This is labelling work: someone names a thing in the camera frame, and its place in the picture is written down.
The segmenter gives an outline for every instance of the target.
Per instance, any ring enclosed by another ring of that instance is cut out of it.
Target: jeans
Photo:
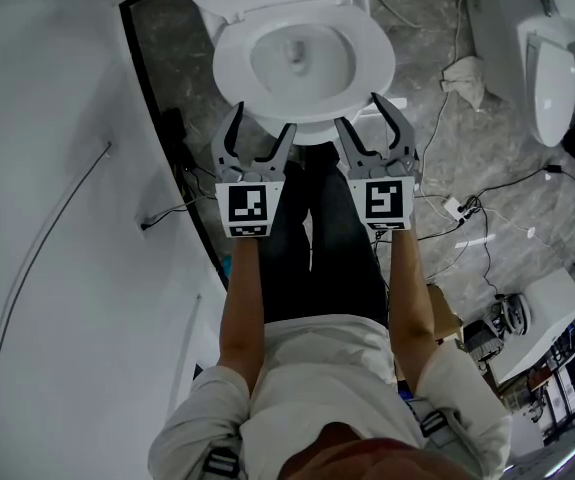
[[[259,240],[265,323],[349,314],[387,327],[385,283],[332,143],[285,167],[271,235]],[[313,256],[302,225],[311,210]]]

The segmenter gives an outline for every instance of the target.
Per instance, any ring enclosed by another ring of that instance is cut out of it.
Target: white cloth
[[[392,372],[388,333],[371,320],[325,315],[268,324],[265,366],[251,400],[233,370],[205,370],[154,441],[150,472],[156,480],[194,478],[206,449],[242,437],[249,479],[274,479],[332,422],[363,438],[389,437],[422,448],[426,440],[396,392]],[[502,475],[511,417],[455,342],[430,358],[417,396],[459,410],[492,478]]]
[[[454,62],[443,71],[441,86],[444,92],[456,91],[478,110],[485,96],[483,61],[470,56]]]

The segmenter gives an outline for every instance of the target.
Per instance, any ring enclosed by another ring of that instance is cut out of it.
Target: power adapter
[[[462,212],[463,207],[454,196],[451,196],[449,199],[447,199],[447,201],[443,203],[443,208],[449,215],[454,218],[454,220],[458,222],[461,220],[464,221],[465,216]]]

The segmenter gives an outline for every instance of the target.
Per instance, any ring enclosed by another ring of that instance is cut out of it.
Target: person
[[[462,347],[434,340],[415,232],[391,233],[387,298],[337,163],[331,143],[306,148],[304,169],[286,165],[271,236],[234,239],[220,359],[154,440],[156,480],[502,475],[510,417]],[[427,449],[392,352],[414,395],[455,415],[475,467]]]

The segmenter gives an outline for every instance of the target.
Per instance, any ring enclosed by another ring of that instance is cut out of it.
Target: forearm
[[[415,231],[392,232],[389,337],[412,391],[436,350],[434,314]]]
[[[258,241],[234,241],[231,276],[220,324],[220,361],[238,371],[250,392],[263,365],[265,325]]]
[[[389,327],[392,341],[398,335],[433,335],[434,315],[414,230],[392,232],[390,276]]]

